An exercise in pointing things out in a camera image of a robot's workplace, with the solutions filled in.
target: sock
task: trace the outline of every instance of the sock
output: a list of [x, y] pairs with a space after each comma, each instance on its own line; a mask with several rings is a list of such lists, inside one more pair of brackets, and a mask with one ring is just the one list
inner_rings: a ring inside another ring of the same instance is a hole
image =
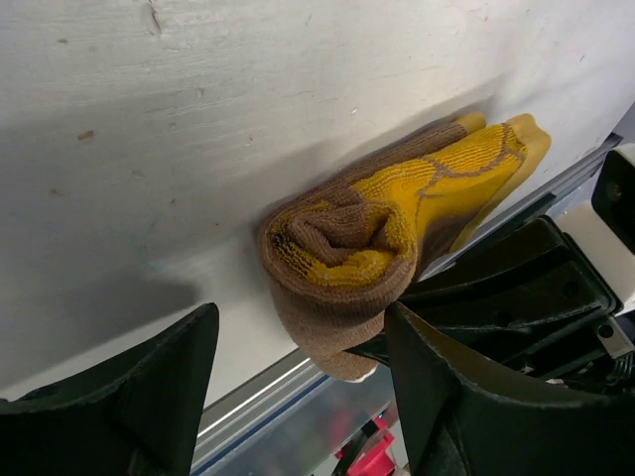
[[461, 246], [535, 169], [549, 136], [532, 116], [482, 114], [415, 134], [276, 210], [259, 236], [285, 328], [330, 376], [376, 362], [343, 352], [383, 329], [418, 270]]

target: white surface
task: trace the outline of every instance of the white surface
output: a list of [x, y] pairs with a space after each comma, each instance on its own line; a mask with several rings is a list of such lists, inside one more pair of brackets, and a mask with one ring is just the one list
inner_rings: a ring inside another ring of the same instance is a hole
[[635, 104], [622, 117], [613, 132], [622, 136], [624, 142], [635, 142]]
[[147, 3], [3, 2], [11, 398], [214, 300], [210, 403], [294, 348], [253, 247], [271, 203], [478, 104], [491, 121], [531, 112], [554, 138], [508, 205], [635, 100], [630, 0]]
[[[635, 167], [635, 144], [623, 144], [615, 151]], [[560, 215], [556, 222], [623, 302], [620, 314], [635, 308], [635, 255], [595, 213], [590, 199]]]

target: brown and yellow sock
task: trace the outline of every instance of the brown and yellow sock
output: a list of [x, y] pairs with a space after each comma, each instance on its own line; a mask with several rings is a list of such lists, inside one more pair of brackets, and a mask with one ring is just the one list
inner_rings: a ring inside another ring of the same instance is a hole
[[347, 354], [383, 328], [417, 270], [461, 246], [551, 144], [532, 116], [482, 114], [415, 134], [274, 212], [259, 246], [280, 318], [332, 377], [375, 362]]

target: red object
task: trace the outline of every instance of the red object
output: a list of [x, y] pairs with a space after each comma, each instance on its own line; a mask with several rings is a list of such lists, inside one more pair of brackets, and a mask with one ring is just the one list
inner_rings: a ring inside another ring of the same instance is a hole
[[[373, 422], [379, 428], [377, 431], [384, 434], [372, 448], [355, 461], [346, 472], [346, 476], [388, 476], [395, 470], [395, 462], [386, 454], [386, 449], [388, 449], [395, 437], [390, 433], [386, 423], [381, 418], [376, 418]], [[346, 452], [346, 446], [337, 451], [337, 454], [335, 454], [337, 459], [341, 459]]]

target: screw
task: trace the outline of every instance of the screw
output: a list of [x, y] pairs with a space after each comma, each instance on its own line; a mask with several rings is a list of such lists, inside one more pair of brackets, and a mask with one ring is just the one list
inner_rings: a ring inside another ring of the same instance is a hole
[[608, 324], [602, 324], [597, 328], [597, 335], [602, 339], [608, 339], [613, 336], [613, 327]]

